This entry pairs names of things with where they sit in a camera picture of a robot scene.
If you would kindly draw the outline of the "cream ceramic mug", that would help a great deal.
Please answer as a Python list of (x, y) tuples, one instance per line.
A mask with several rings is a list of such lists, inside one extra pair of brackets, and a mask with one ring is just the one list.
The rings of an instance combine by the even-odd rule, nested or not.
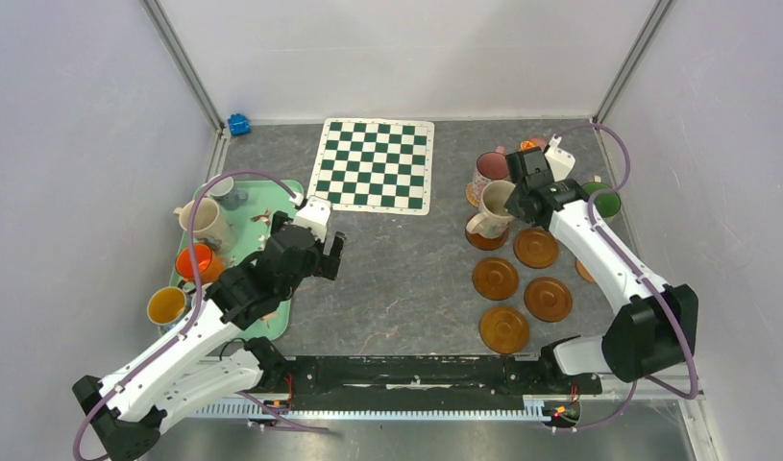
[(514, 190), (515, 184), (509, 181), (489, 182), (481, 192), (477, 214), (468, 221), (465, 231), (486, 239), (504, 235), (515, 219), (506, 209), (506, 202)]

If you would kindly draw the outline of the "pink ghost pattern mug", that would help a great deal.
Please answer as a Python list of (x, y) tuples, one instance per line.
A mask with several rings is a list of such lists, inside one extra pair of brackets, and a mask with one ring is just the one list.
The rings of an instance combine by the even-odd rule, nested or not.
[(475, 170), (469, 183), (473, 185), (479, 199), (488, 183), (510, 180), (505, 154), (505, 147), (498, 146), (494, 151), (484, 153), (477, 158)]

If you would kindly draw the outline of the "brown wooden ridged coaster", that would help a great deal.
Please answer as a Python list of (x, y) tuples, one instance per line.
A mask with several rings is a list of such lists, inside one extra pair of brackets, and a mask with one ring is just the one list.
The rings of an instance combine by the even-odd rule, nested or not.
[(513, 251), (516, 258), (533, 269), (550, 267), (560, 250), (556, 239), (546, 230), (526, 229), (518, 233)]
[(520, 352), (530, 337), (526, 317), (507, 305), (487, 309), (479, 320), (478, 332), (484, 345), (499, 354)]
[(509, 230), (505, 230), (501, 235), (495, 238), (487, 238), (478, 233), (465, 231), (465, 237), (475, 248), (483, 251), (494, 251), (501, 248), (509, 236)]
[(573, 296), (559, 279), (541, 277), (532, 280), (524, 293), (526, 309), (537, 319), (555, 323), (567, 318), (573, 308)]

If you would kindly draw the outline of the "woven rattan coaster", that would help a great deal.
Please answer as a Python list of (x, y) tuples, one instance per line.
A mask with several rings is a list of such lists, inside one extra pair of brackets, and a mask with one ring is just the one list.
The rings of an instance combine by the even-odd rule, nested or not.
[(465, 195), (471, 206), (478, 207), (479, 198), (471, 183), (467, 184), (465, 188)]

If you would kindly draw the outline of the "green interior cartoon mug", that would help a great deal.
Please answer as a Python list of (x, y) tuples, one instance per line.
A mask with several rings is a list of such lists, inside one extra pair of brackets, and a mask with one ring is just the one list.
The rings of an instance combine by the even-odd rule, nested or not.
[[(611, 184), (602, 182), (600, 177), (595, 177), (593, 181), (586, 182), (582, 185), (582, 189), (590, 196), (598, 191), (608, 190), (611, 187)], [(620, 195), (615, 192), (603, 193), (596, 198), (595, 207), (603, 220), (610, 223), (619, 215), (622, 209), (622, 199)]]

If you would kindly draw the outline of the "grey white mug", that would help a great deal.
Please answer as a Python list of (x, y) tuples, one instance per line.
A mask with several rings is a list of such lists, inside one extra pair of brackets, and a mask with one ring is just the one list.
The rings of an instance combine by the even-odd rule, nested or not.
[(208, 184), (204, 183), (202, 188), (208, 190), (206, 192), (208, 197), (228, 211), (240, 208), (249, 200), (248, 192), (239, 188), (232, 177), (220, 180), (212, 187), (208, 187)]

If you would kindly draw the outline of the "yellow interior mug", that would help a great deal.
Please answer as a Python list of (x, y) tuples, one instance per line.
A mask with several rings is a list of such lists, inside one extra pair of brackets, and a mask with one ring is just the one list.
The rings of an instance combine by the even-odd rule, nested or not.
[(163, 287), (154, 293), (146, 307), (148, 319), (159, 327), (172, 327), (185, 313), (186, 293), (175, 286)]

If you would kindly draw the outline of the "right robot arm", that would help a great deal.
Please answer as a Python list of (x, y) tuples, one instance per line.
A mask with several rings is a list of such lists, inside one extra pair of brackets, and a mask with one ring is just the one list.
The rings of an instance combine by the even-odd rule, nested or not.
[(541, 384), (562, 392), (577, 375), (610, 374), (623, 382), (654, 380), (672, 366), (686, 366), (698, 386), (698, 297), (687, 284), (674, 286), (655, 274), (600, 216), (589, 194), (573, 179), (556, 180), (539, 148), (508, 154), (515, 188), (505, 208), (550, 233), (581, 261), (614, 312), (601, 336), (576, 337), (544, 349)]

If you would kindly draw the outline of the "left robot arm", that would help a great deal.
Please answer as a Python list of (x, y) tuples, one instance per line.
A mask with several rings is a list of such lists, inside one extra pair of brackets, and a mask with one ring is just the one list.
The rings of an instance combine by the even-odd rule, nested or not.
[(283, 358), (266, 338), (253, 338), (232, 355), (198, 373), (189, 368), (216, 347), (275, 312), (308, 277), (334, 280), (345, 243), (338, 232), (324, 252), (330, 203), (310, 198), (294, 217), (278, 211), (265, 246), (226, 269), (189, 316), (129, 364), (98, 378), (83, 376), (72, 387), (86, 414), (73, 455), (91, 427), (110, 460), (136, 460), (178, 421), (228, 395), (258, 387), (278, 389)]

